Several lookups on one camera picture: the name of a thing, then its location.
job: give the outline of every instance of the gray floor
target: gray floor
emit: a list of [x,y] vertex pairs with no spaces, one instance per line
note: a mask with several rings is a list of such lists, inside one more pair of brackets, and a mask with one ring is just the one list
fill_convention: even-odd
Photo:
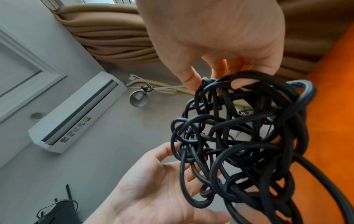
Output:
[[[145,152],[170,141],[170,123],[181,116],[192,96],[151,92],[146,107],[134,108],[129,104],[131,91],[64,154],[31,144],[0,169],[0,223],[34,223],[39,209],[54,198],[66,198],[66,184],[84,221]],[[231,167],[227,170],[236,172]],[[219,197],[210,208],[225,210]]]

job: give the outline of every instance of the black cable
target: black cable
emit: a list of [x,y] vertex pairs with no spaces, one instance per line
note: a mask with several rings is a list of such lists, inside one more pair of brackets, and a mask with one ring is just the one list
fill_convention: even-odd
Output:
[[[246,90],[233,90],[230,83],[238,78],[260,82],[245,86]],[[218,96],[217,88],[222,89],[222,95]],[[302,94],[299,95],[295,88],[302,88]],[[253,71],[239,72],[218,80],[203,78],[202,86],[196,91],[194,99],[187,103],[182,117],[171,124],[171,148],[174,148],[175,141],[181,142],[178,150],[172,152],[181,161],[180,184],[186,200],[196,208],[206,208],[212,203],[215,194],[218,194],[239,224],[250,222],[237,212],[232,203],[247,204],[265,214],[272,224],[289,223],[278,216],[276,211],[291,218],[292,223],[302,224],[301,214],[292,200],[295,182],[289,170],[293,162],[298,162],[332,195],[345,223],[354,224],[354,209],[349,200],[328,177],[303,157],[309,143],[305,107],[315,95],[316,87],[310,81],[284,83],[273,76]],[[248,102],[253,108],[253,114],[237,113],[233,101],[238,99]],[[226,109],[226,118],[219,117],[221,109]],[[198,115],[188,118],[191,110],[196,110]],[[264,124],[273,125],[274,129],[261,138],[260,128]],[[208,134],[203,133],[206,125],[211,125]],[[251,140],[238,141],[230,137],[230,130],[251,135]],[[278,135],[281,137],[280,142],[271,143]],[[207,142],[215,142],[215,149],[210,148]],[[225,161],[242,171],[230,176],[223,167]],[[185,163],[191,164],[193,173],[204,184],[200,189],[204,201],[195,200],[188,194],[184,182]],[[205,177],[199,174],[195,163]],[[217,177],[218,170],[226,179],[225,183]],[[284,186],[277,183],[281,179],[284,179]],[[246,192],[252,186],[256,186],[259,191]],[[276,196],[269,191],[270,187],[277,192]]]

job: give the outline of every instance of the curtain fold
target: curtain fold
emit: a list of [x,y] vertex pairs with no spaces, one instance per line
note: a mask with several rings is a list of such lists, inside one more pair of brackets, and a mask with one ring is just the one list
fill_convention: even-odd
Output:
[[[278,0],[286,23],[284,58],[276,73],[303,79],[354,22],[353,0]],[[53,11],[97,60],[134,65],[159,61],[137,7],[78,4]]]

